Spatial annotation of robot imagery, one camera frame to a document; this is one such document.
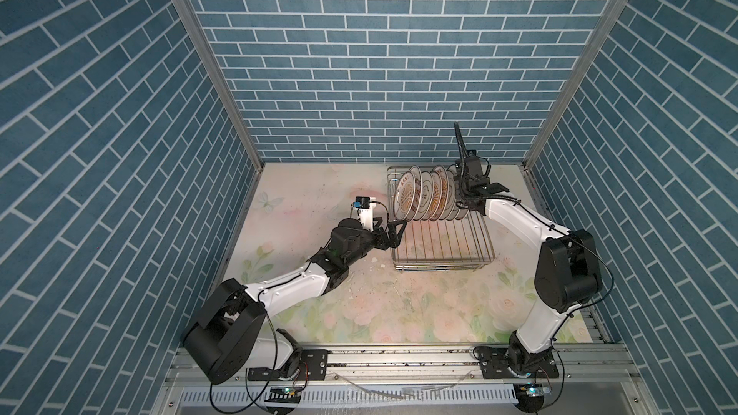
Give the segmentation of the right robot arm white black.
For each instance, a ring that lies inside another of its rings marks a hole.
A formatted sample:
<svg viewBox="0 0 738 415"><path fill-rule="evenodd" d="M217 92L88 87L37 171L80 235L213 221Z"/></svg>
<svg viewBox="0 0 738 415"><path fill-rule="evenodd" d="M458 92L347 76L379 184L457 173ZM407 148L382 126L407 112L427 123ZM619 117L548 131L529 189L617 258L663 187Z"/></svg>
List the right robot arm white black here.
<svg viewBox="0 0 738 415"><path fill-rule="evenodd" d="M506 186L490 181L474 150L459 148L457 205L507 227L538 255L534 306L509 338L507 363L516 376L536 372L551 357L567 319L603 289L601 260L592 234L571 231L525 207Z"/></svg>

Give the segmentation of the left aluminium corner post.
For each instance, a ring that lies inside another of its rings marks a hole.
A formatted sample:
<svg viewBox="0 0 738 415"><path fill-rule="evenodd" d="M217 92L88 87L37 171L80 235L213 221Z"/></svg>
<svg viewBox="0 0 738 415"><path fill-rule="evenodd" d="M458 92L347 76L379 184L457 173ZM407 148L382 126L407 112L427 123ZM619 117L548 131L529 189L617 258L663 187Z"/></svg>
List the left aluminium corner post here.
<svg viewBox="0 0 738 415"><path fill-rule="evenodd" d="M182 21L182 25L190 38L194 49L200 57L203 67L215 88L219 100L221 101L238 137L243 145L245 152L250 161L255 166L257 173L263 171L263 160L259 155L259 151L253 142L246 124L244 122L242 113L238 109L236 99L228 86L223 71L218 64L217 58L211 49L208 38L203 30L201 23L194 11L194 7L190 0L171 0L175 7L178 16Z"/></svg>

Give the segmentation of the right green circuit board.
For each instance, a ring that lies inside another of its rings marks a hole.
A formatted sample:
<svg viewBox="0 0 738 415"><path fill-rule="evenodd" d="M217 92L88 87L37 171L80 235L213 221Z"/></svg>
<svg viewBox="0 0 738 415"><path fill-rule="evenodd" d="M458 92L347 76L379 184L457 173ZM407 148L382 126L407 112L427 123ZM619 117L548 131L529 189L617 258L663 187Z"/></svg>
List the right green circuit board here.
<svg viewBox="0 0 738 415"><path fill-rule="evenodd" d="M515 386L515 392L518 401L524 399L544 401L545 397L551 393L551 388L540 383L527 383Z"/></svg>

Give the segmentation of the left green circuit board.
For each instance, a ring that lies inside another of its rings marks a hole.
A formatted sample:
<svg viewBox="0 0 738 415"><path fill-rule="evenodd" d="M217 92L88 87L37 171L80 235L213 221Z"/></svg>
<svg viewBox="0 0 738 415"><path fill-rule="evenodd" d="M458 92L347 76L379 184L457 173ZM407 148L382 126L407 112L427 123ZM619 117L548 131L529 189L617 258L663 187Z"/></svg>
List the left green circuit board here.
<svg viewBox="0 0 738 415"><path fill-rule="evenodd" d="M265 396L264 403L266 405L298 405L302 399L302 388L291 387L270 387Z"/></svg>

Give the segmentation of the small plate orange sunburst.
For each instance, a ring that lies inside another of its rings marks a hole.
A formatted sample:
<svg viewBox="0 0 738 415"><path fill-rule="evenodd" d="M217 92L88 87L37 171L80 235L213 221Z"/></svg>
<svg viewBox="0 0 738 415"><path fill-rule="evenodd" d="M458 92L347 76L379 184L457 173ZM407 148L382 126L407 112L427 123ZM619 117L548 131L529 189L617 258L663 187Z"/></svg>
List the small plate orange sunburst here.
<svg viewBox="0 0 738 415"><path fill-rule="evenodd" d="M416 165L409 167L398 180L393 197L393 210L397 220L414 219L421 198L421 171Z"/></svg>

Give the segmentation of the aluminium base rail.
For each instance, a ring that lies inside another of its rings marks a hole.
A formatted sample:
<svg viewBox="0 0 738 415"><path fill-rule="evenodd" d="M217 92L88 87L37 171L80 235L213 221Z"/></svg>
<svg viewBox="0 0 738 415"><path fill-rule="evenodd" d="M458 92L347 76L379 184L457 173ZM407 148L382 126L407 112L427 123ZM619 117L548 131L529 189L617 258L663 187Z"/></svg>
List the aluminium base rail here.
<svg viewBox="0 0 738 415"><path fill-rule="evenodd" d="M327 350L325 380L315 383L452 383L483 382L479 362L472 356L473 344L436 345L321 345L303 349ZM553 352L560 376L494 378L498 382L639 382L641 376L623 344L557 344Z"/></svg>

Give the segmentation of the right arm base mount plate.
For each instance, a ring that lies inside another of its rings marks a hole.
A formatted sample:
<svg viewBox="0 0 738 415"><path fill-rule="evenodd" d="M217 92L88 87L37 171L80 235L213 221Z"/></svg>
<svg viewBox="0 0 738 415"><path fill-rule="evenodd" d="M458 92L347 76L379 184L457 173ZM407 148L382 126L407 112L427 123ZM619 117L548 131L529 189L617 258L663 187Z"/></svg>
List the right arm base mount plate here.
<svg viewBox="0 0 738 415"><path fill-rule="evenodd" d="M525 349L477 346L472 356L479 362L485 380L560 376L551 350L530 354Z"/></svg>

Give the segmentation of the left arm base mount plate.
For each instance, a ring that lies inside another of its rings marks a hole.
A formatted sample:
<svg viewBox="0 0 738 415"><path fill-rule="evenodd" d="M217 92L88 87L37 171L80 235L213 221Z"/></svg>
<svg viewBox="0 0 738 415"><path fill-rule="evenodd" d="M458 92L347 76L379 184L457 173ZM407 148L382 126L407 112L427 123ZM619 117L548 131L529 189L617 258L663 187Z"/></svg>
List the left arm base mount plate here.
<svg viewBox="0 0 738 415"><path fill-rule="evenodd" d="M301 349L293 351L288 359L274 368L271 364L249 366L250 382L310 382L325 380L328 361L327 350Z"/></svg>

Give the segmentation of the right aluminium corner post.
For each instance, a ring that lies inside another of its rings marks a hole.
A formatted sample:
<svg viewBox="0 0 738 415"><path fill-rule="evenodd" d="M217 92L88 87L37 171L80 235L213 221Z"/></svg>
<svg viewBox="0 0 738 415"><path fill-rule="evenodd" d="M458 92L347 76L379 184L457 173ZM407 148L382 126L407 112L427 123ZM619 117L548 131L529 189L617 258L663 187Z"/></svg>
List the right aluminium corner post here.
<svg viewBox="0 0 738 415"><path fill-rule="evenodd" d="M538 135L535 137L532 146L530 146L529 151L522 161L522 167L524 169L532 170L532 167L534 167L541 156L546 143L551 138L555 128L557 128L557 124L563 119L586 73L599 55L607 37L610 35L620 15L622 15L627 3L628 0L607 1L607 5L603 8L603 12L583 48L582 55L578 57L576 63L573 65L569 78L562 85L557 100L553 103L551 111L542 123Z"/></svg>

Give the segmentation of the plate in rack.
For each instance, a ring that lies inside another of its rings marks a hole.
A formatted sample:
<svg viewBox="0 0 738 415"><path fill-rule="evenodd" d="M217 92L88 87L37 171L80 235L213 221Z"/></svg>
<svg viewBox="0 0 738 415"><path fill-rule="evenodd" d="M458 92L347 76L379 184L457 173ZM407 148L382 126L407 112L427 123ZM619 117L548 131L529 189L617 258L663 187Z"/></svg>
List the plate in rack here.
<svg viewBox="0 0 738 415"><path fill-rule="evenodd" d="M417 212L413 219L415 221L424 220L427 217L427 213L432 203L432 196L434 195L434 182L432 181L432 174L429 171L421 172L421 188L420 188L420 200L417 206Z"/></svg>
<svg viewBox="0 0 738 415"><path fill-rule="evenodd" d="M430 221L440 219L449 195L447 170L443 166L436 166L430 171L432 177L432 201L428 217Z"/></svg>
<svg viewBox="0 0 738 415"><path fill-rule="evenodd" d="M445 203L444 211L441 215L441 218L445 221L453 221L457 217L457 213L459 212L459 209L457 208L457 205L455 204L455 179L454 179L454 174L450 169L446 170L446 178L447 178L447 197L446 197L446 203Z"/></svg>

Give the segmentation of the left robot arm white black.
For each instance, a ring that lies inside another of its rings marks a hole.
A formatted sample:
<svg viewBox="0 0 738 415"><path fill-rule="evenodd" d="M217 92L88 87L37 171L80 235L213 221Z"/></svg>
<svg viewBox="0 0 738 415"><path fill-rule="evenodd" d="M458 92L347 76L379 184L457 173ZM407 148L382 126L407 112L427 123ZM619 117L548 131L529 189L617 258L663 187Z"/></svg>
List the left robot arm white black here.
<svg viewBox="0 0 738 415"><path fill-rule="evenodd" d="M295 270L251 284L222 282L184 330L182 344L214 385L243 368L268 369L273 380L295 377L303 348L274 327L273 317L335 290L371 251L399 247L406 228L405 220L384 225L376 217L370 230L357 219L341 220L327 244Z"/></svg>

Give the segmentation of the large plate red characters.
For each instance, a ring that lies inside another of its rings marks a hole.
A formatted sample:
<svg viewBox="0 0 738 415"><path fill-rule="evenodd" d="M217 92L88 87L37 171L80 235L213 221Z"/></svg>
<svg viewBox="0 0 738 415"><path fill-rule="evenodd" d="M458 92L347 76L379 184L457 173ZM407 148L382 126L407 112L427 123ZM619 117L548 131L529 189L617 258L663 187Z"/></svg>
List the large plate red characters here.
<svg viewBox="0 0 738 415"><path fill-rule="evenodd" d="M454 209L452 210L451 217L453 220L461 220L466 217L468 214L468 209L465 207L465 203L463 203L461 190L459 187L459 178L457 178L457 175L459 173L453 172L452 173L452 184L453 184L453 190L454 190Z"/></svg>

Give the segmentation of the green circuit board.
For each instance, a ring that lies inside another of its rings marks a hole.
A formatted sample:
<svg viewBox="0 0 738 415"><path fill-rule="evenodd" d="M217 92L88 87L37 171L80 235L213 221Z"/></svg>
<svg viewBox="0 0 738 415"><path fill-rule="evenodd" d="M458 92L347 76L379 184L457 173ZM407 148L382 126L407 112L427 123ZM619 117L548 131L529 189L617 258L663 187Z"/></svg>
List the green circuit board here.
<svg viewBox="0 0 738 415"><path fill-rule="evenodd" d="M544 401L545 397L551 393L551 388L540 383L527 383L515 386L515 392L518 401L524 399Z"/></svg>
<svg viewBox="0 0 738 415"><path fill-rule="evenodd" d="M265 396L264 403L266 405L298 405L302 399L302 388L291 387L270 387Z"/></svg>

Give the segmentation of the aluminium corner post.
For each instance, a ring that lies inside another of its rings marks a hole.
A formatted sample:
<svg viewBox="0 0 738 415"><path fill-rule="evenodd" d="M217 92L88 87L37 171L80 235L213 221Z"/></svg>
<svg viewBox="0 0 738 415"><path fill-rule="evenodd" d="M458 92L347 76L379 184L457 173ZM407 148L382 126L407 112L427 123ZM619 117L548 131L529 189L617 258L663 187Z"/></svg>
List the aluminium corner post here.
<svg viewBox="0 0 738 415"><path fill-rule="evenodd" d="M603 8L603 12L583 48L582 55L578 57L576 63L573 65L569 78L562 85L557 100L553 103L551 111L542 123L538 135L535 137L532 146L530 146L529 151L522 161L522 167L524 169L532 170L532 167L534 167L541 156L546 143L551 138L555 128L557 128L557 124L563 119L586 73L599 55L607 37L610 35L620 15L622 15L627 3L628 0L607 1L607 5Z"/></svg>
<svg viewBox="0 0 738 415"><path fill-rule="evenodd" d="M208 38L203 30L201 23L194 11L194 7L190 0L171 0L175 7L178 16L182 21L182 25L190 38L194 49L200 57L203 67L215 88L219 100L221 101L238 137L243 145L245 152L250 161L255 166L257 173L263 171L263 160L259 155L259 151L253 142L246 124L244 122L242 113L238 109L236 99L228 86L223 71L218 64L217 58L211 49Z"/></svg>

